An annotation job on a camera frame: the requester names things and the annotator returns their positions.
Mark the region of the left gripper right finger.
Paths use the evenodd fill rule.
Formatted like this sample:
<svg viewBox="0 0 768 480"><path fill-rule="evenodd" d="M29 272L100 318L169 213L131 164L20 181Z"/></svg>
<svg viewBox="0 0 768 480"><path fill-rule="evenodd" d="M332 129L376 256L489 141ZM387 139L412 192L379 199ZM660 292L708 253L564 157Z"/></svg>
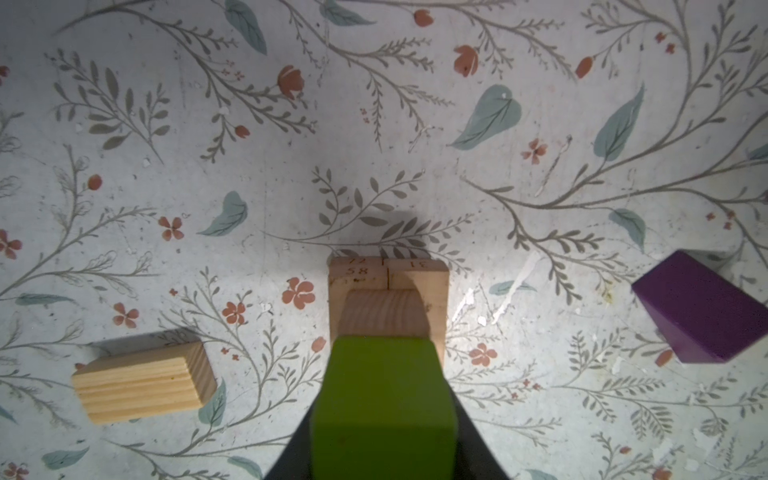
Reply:
<svg viewBox="0 0 768 480"><path fill-rule="evenodd" d="M453 402L458 420L453 479L508 480L456 395Z"/></svg>

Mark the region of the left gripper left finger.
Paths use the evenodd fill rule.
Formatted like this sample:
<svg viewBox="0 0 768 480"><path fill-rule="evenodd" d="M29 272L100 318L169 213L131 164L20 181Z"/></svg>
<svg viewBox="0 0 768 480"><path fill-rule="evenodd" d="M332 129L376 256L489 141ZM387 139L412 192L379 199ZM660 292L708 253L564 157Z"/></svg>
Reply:
<svg viewBox="0 0 768 480"><path fill-rule="evenodd" d="M311 480L310 407L265 480Z"/></svg>

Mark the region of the green block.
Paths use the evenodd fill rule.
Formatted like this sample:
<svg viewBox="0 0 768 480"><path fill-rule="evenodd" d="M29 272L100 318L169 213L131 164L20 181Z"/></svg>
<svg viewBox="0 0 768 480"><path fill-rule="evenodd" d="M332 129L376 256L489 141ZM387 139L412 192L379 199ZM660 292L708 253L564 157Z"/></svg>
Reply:
<svg viewBox="0 0 768 480"><path fill-rule="evenodd" d="M433 343L345 336L310 419L315 479L450 479L458 418Z"/></svg>

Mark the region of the ridged wood block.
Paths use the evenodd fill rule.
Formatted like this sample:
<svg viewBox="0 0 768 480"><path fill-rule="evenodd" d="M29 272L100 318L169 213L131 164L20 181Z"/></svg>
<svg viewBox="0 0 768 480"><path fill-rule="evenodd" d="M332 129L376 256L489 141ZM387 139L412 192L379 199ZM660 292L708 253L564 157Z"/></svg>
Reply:
<svg viewBox="0 0 768 480"><path fill-rule="evenodd" d="M196 410L218 388L201 342L100 358L72 383L96 425Z"/></svg>

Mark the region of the purple block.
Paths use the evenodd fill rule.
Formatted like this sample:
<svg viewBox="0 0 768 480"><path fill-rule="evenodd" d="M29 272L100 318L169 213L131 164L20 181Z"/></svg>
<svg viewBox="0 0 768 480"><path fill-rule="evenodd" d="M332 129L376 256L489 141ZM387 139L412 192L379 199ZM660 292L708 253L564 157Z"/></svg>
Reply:
<svg viewBox="0 0 768 480"><path fill-rule="evenodd" d="M684 250L631 289L683 363L727 363L767 336L767 307Z"/></svg>

